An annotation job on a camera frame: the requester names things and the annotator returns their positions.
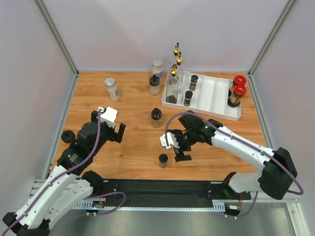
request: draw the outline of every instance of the robotic arm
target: robotic arm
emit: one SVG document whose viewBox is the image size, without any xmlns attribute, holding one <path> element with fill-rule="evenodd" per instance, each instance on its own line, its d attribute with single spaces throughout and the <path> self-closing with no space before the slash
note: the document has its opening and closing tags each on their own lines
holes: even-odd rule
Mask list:
<svg viewBox="0 0 315 236">
<path fill-rule="evenodd" d="M 62 153 L 53 169 L 38 192 L 16 213 L 7 213 L 3 218 L 7 226 L 15 224 L 11 229 L 18 236 L 47 236 L 50 229 L 79 201 L 90 195 L 101 195 L 103 178 L 93 171 L 85 173 L 77 184 L 62 195 L 66 187 L 76 180 L 93 161 L 106 141 L 120 143 L 126 125 L 120 124 L 119 132 L 115 132 L 117 111 L 108 108 L 99 108 L 100 130 L 95 151 L 92 153 L 97 141 L 98 111 L 92 112 L 91 122 L 85 123 L 70 146 Z M 60 174 L 82 164 L 80 167 L 62 175 Z"/>
<path fill-rule="evenodd" d="M 184 133 L 181 130 L 168 130 L 168 145 L 166 144 L 165 135 L 160 138 L 161 144 L 166 150 L 172 147 L 174 148 L 176 161 L 191 160 L 191 156 L 185 155 L 184 151 L 191 151 L 191 146 L 200 142 L 227 150 L 247 161 L 257 169 L 257 172 L 254 173 L 240 174 L 234 172 L 228 175 L 224 181 L 227 182 L 228 186 L 236 193 L 263 190 L 274 199 L 281 200 L 284 197 L 293 180 L 274 161 L 263 153 L 274 157 L 284 165 L 294 177 L 297 176 L 297 171 L 289 152 L 282 147 L 277 151 L 262 147 L 233 133 L 227 127 L 213 119 L 208 121 L 214 125 L 217 130 L 193 115 L 182 115 L 179 121 L 186 129 Z"/>
</svg>

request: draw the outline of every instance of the red lid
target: red lid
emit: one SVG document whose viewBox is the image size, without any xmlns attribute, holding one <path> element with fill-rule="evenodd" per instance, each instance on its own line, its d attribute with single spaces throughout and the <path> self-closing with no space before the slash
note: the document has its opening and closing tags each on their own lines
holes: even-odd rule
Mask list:
<svg viewBox="0 0 315 236">
<path fill-rule="evenodd" d="M 246 84 L 246 78 L 244 76 L 241 76 L 241 75 L 237 75 L 235 76 L 234 78 L 234 82 L 237 84 L 237 85 L 245 85 Z"/>
<path fill-rule="evenodd" d="M 243 85 L 236 85 L 234 87 L 234 92 L 238 95 L 244 95 L 246 93 L 246 88 Z"/>
</svg>

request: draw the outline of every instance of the blue label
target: blue label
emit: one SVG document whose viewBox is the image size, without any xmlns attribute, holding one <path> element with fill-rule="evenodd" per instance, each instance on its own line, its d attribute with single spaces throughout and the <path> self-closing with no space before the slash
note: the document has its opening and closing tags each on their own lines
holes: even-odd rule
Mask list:
<svg viewBox="0 0 315 236">
<path fill-rule="evenodd" d="M 163 76 L 163 72 L 157 73 L 156 76 L 158 76 L 161 79 Z"/>
</svg>

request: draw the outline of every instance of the jar with red lid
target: jar with red lid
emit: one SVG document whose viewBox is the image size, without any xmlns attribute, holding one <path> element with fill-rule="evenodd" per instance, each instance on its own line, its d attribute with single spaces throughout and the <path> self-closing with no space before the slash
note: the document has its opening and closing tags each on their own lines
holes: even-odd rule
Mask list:
<svg viewBox="0 0 315 236">
<path fill-rule="evenodd" d="M 245 95 L 246 91 L 247 90 L 243 85 L 234 86 L 234 90 L 229 99 L 227 100 L 227 104 L 230 107 L 237 107 L 238 105 L 240 105 L 241 99 Z"/>
<path fill-rule="evenodd" d="M 244 76 L 241 76 L 241 75 L 235 76 L 234 80 L 233 80 L 232 87 L 228 91 L 228 96 L 231 96 L 231 94 L 233 93 L 234 86 L 236 86 L 236 85 L 243 85 L 243 86 L 245 86 L 246 81 L 247 80 L 246 80 L 246 78 Z"/>
</svg>

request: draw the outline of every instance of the white tray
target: white tray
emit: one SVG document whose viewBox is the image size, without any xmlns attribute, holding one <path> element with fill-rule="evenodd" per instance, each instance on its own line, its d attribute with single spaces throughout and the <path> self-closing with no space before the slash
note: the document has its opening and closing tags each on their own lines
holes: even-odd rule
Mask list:
<svg viewBox="0 0 315 236">
<path fill-rule="evenodd" d="M 181 93 L 177 104 L 166 102 L 166 83 L 162 96 L 162 106 L 180 110 L 192 110 L 205 115 L 222 119 L 238 120 L 241 117 L 241 105 L 230 107 L 227 105 L 228 90 L 233 81 L 211 76 L 198 75 L 196 90 L 193 92 L 190 106 L 184 106 L 185 92 L 189 90 L 190 79 L 193 73 L 184 72 Z"/>
</svg>

